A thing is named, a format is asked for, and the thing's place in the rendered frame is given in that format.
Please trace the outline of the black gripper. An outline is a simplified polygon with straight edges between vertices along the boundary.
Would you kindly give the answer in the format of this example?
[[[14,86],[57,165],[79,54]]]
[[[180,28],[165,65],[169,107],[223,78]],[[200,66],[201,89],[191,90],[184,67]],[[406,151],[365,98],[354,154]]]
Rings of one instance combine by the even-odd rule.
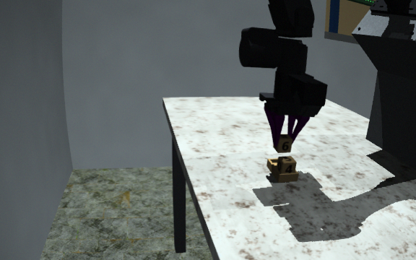
[[[280,134],[282,132],[285,116],[288,116],[287,134],[292,138],[293,144],[297,135],[310,120],[310,117],[303,117],[303,115],[298,115],[295,103],[279,102],[273,96],[274,93],[259,93],[260,101],[266,101],[266,103],[264,103],[264,111],[271,128],[273,145],[276,147],[280,140]],[[296,120],[295,118],[298,120],[298,122],[293,131]],[[275,135],[274,130],[276,130]]]

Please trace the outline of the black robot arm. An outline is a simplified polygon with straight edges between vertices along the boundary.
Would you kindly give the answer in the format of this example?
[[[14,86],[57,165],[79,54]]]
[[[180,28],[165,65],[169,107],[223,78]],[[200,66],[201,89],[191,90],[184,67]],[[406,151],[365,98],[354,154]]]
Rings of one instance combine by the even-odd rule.
[[[325,105],[327,84],[309,74],[296,75],[306,72],[308,47],[301,40],[289,39],[312,37],[315,17],[311,0],[269,0],[268,7],[276,30],[242,29],[240,63],[243,67],[293,71],[293,74],[275,72],[273,98],[295,103],[298,114],[303,117],[315,117]],[[416,0],[376,0],[370,10],[416,17]],[[278,37],[285,38],[278,40]]]

